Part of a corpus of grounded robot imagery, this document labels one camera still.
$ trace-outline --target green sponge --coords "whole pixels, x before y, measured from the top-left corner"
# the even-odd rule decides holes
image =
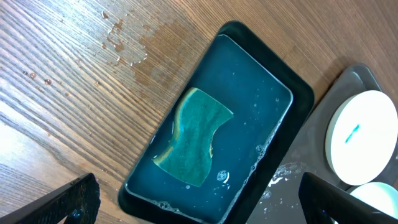
[[[177,106],[170,144],[154,159],[155,164],[178,180],[200,187],[211,169],[213,135],[232,117],[220,102],[190,88]]]

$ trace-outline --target water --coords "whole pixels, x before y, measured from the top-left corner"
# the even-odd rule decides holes
[[[197,87],[218,100],[234,113],[234,118],[214,133],[211,170],[203,185],[187,190],[187,184],[152,161],[167,147],[175,131],[175,108],[126,181],[130,194],[156,205],[169,202],[168,206],[178,208],[178,214],[201,223],[225,220],[257,163],[266,156],[292,102],[290,92],[229,38],[220,36],[215,45],[209,48],[210,56],[203,58],[188,87]]]

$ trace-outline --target wooden tabletop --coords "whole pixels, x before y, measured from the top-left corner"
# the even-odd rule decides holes
[[[3,0],[0,216],[92,172],[98,223],[217,30],[239,20],[314,89],[364,62],[398,105],[398,1]]]

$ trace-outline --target tray rim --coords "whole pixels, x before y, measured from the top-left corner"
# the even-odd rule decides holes
[[[240,39],[240,40],[243,40],[243,42],[240,42],[240,41],[238,42],[238,41],[236,41],[236,39],[232,38],[231,35],[228,35],[228,32],[233,32],[234,27],[238,31],[242,31],[243,34],[241,34],[241,35],[248,37],[248,40],[246,40],[246,38],[243,37],[242,39]],[[256,171],[250,176],[246,186],[242,189],[241,195],[239,196],[239,198],[233,205],[232,209],[227,214],[225,221],[223,222],[223,223],[242,223],[242,222],[245,222],[249,218],[252,210],[254,209],[254,207],[257,204],[259,197],[261,196],[262,192],[266,189],[266,185],[268,184],[268,181],[264,181],[264,176],[266,177],[266,179],[269,179],[269,180],[272,178],[274,171],[276,170],[279,163],[282,161],[285,153],[288,151],[288,149],[289,149],[291,143],[293,142],[296,134],[298,133],[299,129],[304,124],[305,120],[307,120],[307,118],[313,108],[314,102],[315,102],[315,95],[314,95],[311,87],[308,85],[308,83],[306,83],[288,65],[286,65],[281,58],[279,58],[258,36],[255,35],[255,33],[253,31],[251,31],[249,29],[249,27],[247,27],[246,25],[244,25],[242,22],[239,22],[239,21],[229,21],[229,22],[225,23],[223,26],[221,26],[221,28],[216,33],[216,35],[214,36],[214,38],[212,39],[212,41],[210,42],[210,44],[208,45],[208,47],[206,48],[204,53],[201,55],[200,60],[195,64],[193,72],[191,72],[190,78],[186,81],[183,88],[181,88],[181,90],[179,91],[178,96],[174,100],[174,102],[173,102],[172,106],[169,108],[168,112],[162,118],[162,122],[157,127],[156,132],[154,133],[153,136],[156,135],[159,128],[163,125],[165,118],[169,115],[172,108],[175,106],[178,99],[181,97],[182,93],[186,90],[186,87],[187,87],[188,83],[190,82],[190,80],[192,79],[193,74],[195,74],[200,62],[203,60],[204,56],[208,52],[208,49],[210,48],[210,46],[213,44],[214,40],[219,35],[226,35],[232,41],[236,42],[238,46],[240,46],[244,51],[246,51],[258,64],[260,64],[267,71],[269,71],[269,73],[276,80],[280,81],[281,84],[283,84],[283,86],[285,86],[286,89],[288,89],[291,92],[292,102],[290,104],[288,111],[286,112],[286,114],[284,116],[284,121],[286,120],[286,117],[288,115],[290,117],[294,116],[294,118],[295,118],[295,122],[291,125],[288,125],[288,124],[286,124],[286,122],[282,121],[279,126],[279,130],[276,132],[272,142],[269,144],[267,154],[271,148],[274,148],[274,151],[275,151],[275,148],[276,148],[276,151],[279,151],[278,146],[280,146],[280,145],[282,145],[284,147],[287,146],[285,150],[283,150],[282,152],[278,152],[279,153],[278,157],[280,159],[278,159],[276,166],[275,166],[275,162],[273,162],[271,171],[264,170],[264,168],[265,168],[264,167],[264,159],[266,158],[266,156],[264,156],[264,158],[258,163]],[[259,44],[261,46],[259,48],[262,48],[262,50],[264,50],[264,51],[259,52],[258,50],[256,50],[255,55],[253,55],[253,50],[255,50],[254,48],[251,48],[251,50],[248,50],[247,48],[242,46],[242,45],[247,46],[247,44],[251,44],[252,42],[249,40],[254,41],[256,44]],[[276,64],[277,66],[276,67],[271,66],[270,65],[271,62],[269,60],[271,60],[271,62],[273,62],[273,64]],[[297,86],[300,86],[300,88],[303,88],[305,90],[305,93],[303,93],[302,96],[300,96],[298,98],[298,102],[296,100],[296,95],[300,95],[299,90],[298,90],[300,88],[297,88]],[[310,103],[309,104],[307,103],[307,106],[300,107],[300,104],[302,103],[303,100],[307,100]],[[293,114],[293,112],[292,112],[293,107],[295,107],[294,108],[295,112],[297,112],[297,110],[298,110],[298,112],[301,113],[300,115],[303,115],[300,119],[296,119],[297,115]],[[280,130],[282,128],[286,129],[286,130],[291,129],[291,131],[293,132],[293,134],[290,134],[290,138],[288,138],[288,140],[286,140],[286,138],[282,139],[282,137],[280,136],[281,135]],[[146,144],[145,149],[143,150],[139,160],[136,162],[136,165],[142,159],[149,144],[150,144],[150,141]],[[124,212],[126,212],[130,215],[134,215],[135,217],[142,218],[144,220],[154,222],[154,223],[157,223],[157,222],[162,222],[162,223],[169,223],[169,222],[171,222],[171,223],[175,223],[175,222],[197,223],[195,220],[192,220],[191,218],[185,217],[183,215],[178,215],[174,212],[169,212],[167,210],[163,210],[163,209],[159,208],[158,206],[154,205],[153,203],[148,202],[147,200],[144,200],[140,197],[136,197],[135,195],[130,194],[128,189],[126,188],[127,180],[130,178],[130,176],[134,172],[136,165],[131,169],[129,175],[127,176],[126,180],[123,182],[123,184],[121,186],[121,190],[118,193],[118,205],[121,208],[121,210],[123,210]],[[126,202],[121,202],[124,200],[123,199],[123,197],[125,197],[124,194],[129,194],[131,197],[134,197],[136,199],[136,202],[139,202],[140,204],[141,203],[146,203],[146,204],[150,203],[150,205],[147,205],[148,208],[150,207],[150,209],[149,209],[150,211],[147,211],[146,212],[147,214],[145,214],[143,209],[138,208],[141,206],[136,206],[135,209],[132,208],[132,209],[128,209],[129,211],[126,211],[127,210],[126,205],[125,205]]]

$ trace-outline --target soap bubble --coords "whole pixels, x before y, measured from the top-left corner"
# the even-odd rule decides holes
[[[226,179],[226,177],[227,177],[227,171],[226,170],[219,171],[218,174],[217,174],[217,180],[218,181],[223,181],[223,180]]]

